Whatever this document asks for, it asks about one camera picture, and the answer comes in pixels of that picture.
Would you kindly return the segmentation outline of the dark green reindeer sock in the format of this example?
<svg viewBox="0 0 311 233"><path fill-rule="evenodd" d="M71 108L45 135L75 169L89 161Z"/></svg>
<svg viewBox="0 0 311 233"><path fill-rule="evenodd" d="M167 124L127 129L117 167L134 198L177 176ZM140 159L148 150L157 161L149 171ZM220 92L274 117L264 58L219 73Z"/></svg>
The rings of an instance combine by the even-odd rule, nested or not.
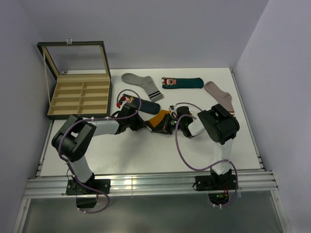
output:
<svg viewBox="0 0 311 233"><path fill-rule="evenodd" d="M193 89L203 88L204 81L201 78L166 78L162 77L164 89Z"/></svg>

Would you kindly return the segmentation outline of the black compartment box beige lining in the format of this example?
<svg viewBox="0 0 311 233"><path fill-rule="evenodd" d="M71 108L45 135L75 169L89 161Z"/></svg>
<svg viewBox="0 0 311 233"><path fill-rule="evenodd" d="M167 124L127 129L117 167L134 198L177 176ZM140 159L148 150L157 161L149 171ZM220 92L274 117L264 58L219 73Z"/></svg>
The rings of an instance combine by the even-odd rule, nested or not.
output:
<svg viewBox="0 0 311 233"><path fill-rule="evenodd" d="M56 84L48 91L50 120L78 114L101 118L110 114L112 81L103 41L39 42L46 74Z"/></svg>

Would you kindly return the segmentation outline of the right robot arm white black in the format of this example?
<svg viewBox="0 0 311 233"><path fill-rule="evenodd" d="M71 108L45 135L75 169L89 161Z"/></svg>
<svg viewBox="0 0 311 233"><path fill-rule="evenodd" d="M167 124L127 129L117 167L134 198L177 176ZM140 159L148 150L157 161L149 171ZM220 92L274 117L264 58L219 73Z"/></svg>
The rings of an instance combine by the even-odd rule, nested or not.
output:
<svg viewBox="0 0 311 233"><path fill-rule="evenodd" d="M155 117L147 121L153 133L168 134L180 130L186 138L194 138L206 132L214 142L214 155L211 170L211 186L221 189L227 183L227 176L232 174L234 166L230 162L233 140L240 130L236 118L220 104L210 110L199 110L194 117L185 106L172 105L168 111L161 110Z"/></svg>

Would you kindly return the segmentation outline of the grey striped sock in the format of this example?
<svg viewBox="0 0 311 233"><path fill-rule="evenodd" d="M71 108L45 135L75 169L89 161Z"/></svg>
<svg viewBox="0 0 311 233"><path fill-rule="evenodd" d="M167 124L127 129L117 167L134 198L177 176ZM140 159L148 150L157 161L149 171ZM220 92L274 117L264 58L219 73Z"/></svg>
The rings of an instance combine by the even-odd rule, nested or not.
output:
<svg viewBox="0 0 311 233"><path fill-rule="evenodd" d="M164 95L159 91L150 76L141 77L133 73L124 73L122 74L121 79L127 84L141 87L152 102L156 102L164 98Z"/></svg>

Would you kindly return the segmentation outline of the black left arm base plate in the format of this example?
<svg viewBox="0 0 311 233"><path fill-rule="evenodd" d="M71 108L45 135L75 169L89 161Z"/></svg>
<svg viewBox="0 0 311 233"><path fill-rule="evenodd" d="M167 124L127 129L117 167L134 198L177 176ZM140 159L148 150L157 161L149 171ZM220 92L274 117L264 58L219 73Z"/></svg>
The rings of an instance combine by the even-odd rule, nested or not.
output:
<svg viewBox="0 0 311 233"><path fill-rule="evenodd" d="M110 180L109 179L101 179L94 180L95 184L92 186L93 189L99 190L105 194L109 194L110 190ZM95 195L99 194L99 192L95 192L93 190L89 190L87 188L82 187L75 180L69 180L66 188L67 196L75 196L75 195Z"/></svg>

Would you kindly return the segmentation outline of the aluminium rail frame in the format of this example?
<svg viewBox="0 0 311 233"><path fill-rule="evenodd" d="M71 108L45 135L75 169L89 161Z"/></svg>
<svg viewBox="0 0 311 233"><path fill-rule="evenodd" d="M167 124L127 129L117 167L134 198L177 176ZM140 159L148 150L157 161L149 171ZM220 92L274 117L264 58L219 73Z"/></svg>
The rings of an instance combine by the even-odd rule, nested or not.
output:
<svg viewBox="0 0 311 233"><path fill-rule="evenodd" d="M111 181L108 196L100 195L97 213L77 210L67 196L67 167L52 148L62 120L50 124L38 177L27 181L16 233L289 233L274 175L266 171L230 68L132 69L151 76L213 81L232 96L240 130L231 161L238 170L239 189L222 208L209 202L208 191L195 191L199 168L213 158L214 142L207 133L193 139L181 133L150 133L147 129L95 137L86 159L96 179Z"/></svg>

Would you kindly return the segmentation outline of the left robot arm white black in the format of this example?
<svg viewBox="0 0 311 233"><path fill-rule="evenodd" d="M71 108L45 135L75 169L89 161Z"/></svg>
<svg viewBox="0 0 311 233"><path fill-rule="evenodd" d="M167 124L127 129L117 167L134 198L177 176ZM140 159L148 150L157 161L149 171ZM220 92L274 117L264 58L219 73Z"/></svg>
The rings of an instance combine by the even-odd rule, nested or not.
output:
<svg viewBox="0 0 311 233"><path fill-rule="evenodd" d="M116 116L104 118L85 118L71 115L52 139L61 160L65 161L74 178L79 180L77 188L84 194L94 190L94 173L89 168L85 153L93 137L100 135L118 135L128 128L138 131L146 127L138 108L126 103Z"/></svg>

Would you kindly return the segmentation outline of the mustard yellow sock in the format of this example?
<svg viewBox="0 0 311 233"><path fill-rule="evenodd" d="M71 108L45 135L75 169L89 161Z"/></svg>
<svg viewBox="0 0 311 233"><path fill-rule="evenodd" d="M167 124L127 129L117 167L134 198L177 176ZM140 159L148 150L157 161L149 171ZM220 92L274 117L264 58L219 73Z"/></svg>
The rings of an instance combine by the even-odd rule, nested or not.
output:
<svg viewBox="0 0 311 233"><path fill-rule="evenodd" d="M170 114L170 111L169 110L160 110L156 116L149 119L148 121L151 123L151 125L154 128L161 123L161 121L164 119L166 114Z"/></svg>

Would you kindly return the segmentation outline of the navy santa sock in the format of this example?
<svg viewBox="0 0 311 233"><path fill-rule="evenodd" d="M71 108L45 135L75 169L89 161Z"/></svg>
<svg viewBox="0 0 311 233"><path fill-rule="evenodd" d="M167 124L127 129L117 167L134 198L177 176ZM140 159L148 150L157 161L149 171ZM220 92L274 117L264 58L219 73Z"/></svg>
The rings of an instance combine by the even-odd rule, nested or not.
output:
<svg viewBox="0 0 311 233"><path fill-rule="evenodd" d="M127 95L127 94L123 94L120 97L118 102L119 103L121 103L121 102L128 102L128 103L131 103L131 104L135 105L137 108L140 105L139 98L131 96L131 95ZM160 105L158 103L141 99L141 109L140 109L140 111L142 111L144 113L156 115L156 114L159 113L160 110L161 110L161 107L160 107Z"/></svg>

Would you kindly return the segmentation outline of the taupe sock red cuff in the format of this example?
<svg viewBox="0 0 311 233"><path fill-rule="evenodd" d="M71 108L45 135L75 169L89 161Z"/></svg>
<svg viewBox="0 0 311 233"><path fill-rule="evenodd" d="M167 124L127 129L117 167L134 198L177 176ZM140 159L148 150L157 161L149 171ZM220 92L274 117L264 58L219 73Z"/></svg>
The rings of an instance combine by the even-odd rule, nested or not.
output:
<svg viewBox="0 0 311 233"><path fill-rule="evenodd" d="M204 85L204 89L212 96L214 99L223 106L234 118L235 111L232 105L232 96L228 92L221 90L214 82L209 81Z"/></svg>

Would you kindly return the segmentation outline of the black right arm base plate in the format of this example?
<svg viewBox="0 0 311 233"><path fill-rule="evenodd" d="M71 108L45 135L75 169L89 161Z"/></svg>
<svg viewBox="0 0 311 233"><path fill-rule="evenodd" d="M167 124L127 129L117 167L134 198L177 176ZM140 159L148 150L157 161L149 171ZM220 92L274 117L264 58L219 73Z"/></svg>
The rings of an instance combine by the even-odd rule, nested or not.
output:
<svg viewBox="0 0 311 233"><path fill-rule="evenodd" d="M195 177L196 191L221 191L235 190L237 187L237 179L235 175L204 175Z"/></svg>

